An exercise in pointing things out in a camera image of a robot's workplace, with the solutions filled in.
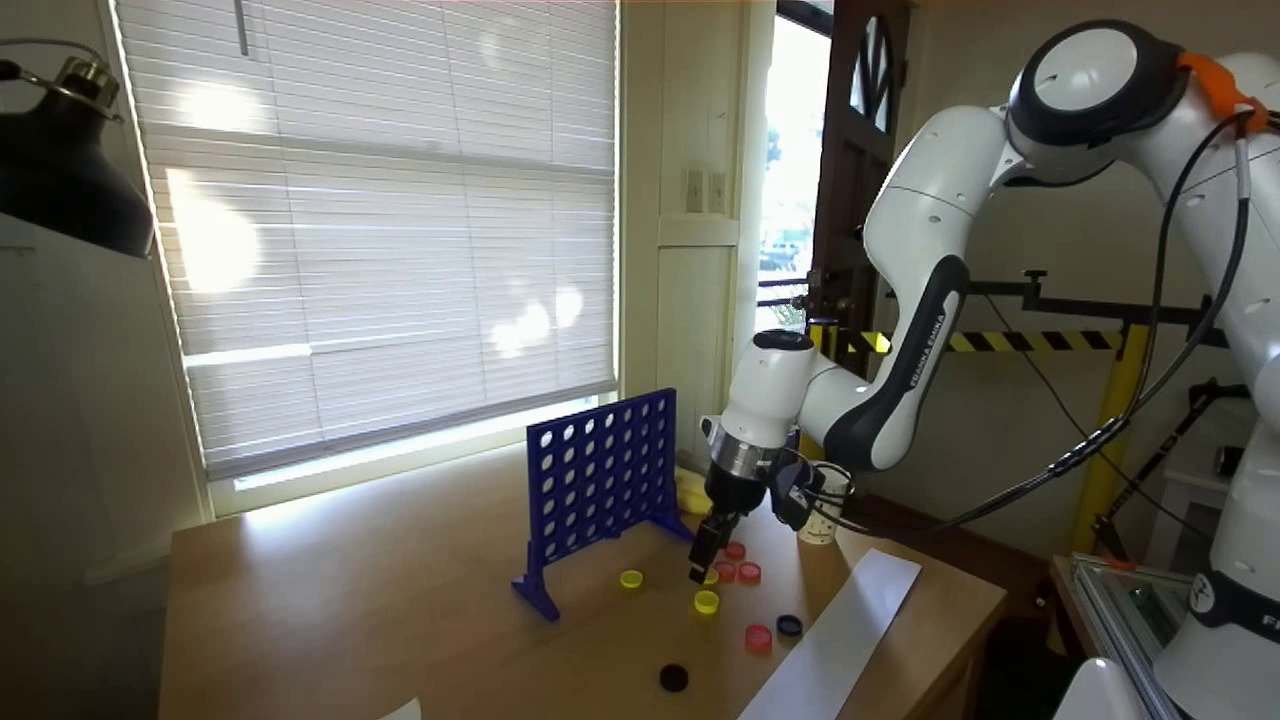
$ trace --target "window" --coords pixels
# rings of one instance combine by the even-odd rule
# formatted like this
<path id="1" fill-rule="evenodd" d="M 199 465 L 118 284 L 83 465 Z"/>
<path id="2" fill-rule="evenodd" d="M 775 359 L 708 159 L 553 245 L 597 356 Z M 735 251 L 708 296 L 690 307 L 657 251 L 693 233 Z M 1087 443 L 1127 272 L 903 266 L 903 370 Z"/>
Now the window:
<path id="1" fill-rule="evenodd" d="M 612 0 L 118 0 L 216 480 L 618 383 Z"/>
<path id="2" fill-rule="evenodd" d="M 832 41 L 824 30 L 803 26 L 794 16 L 773 20 L 756 327 L 803 327 L 803 311 L 794 307 L 794 299 L 803 296 L 814 266 L 830 50 Z"/>

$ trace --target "wooden table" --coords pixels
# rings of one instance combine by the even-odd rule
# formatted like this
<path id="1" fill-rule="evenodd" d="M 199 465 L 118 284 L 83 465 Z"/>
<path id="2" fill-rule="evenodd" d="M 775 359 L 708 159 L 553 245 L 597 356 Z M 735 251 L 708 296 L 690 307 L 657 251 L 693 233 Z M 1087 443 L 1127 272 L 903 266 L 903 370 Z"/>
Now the wooden table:
<path id="1" fill-rule="evenodd" d="M 848 575 L 835 542 L 800 542 L 760 507 L 740 539 L 766 579 L 728 582 L 706 621 L 686 542 L 631 528 L 547 569 L 563 612 L 547 624 L 511 590 L 524 531 L 511 453 L 180 531 L 162 717 L 375 720 L 407 700 L 427 720 L 735 717 L 787 655 L 745 651 L 745 626 L 814 624 Z M 959 717 L 1005 590 L 887 539 L 841 542 L 923 562 L 841 717 Z M 657 683 L 664 662 L 690 666 L 686 692 Z"/>

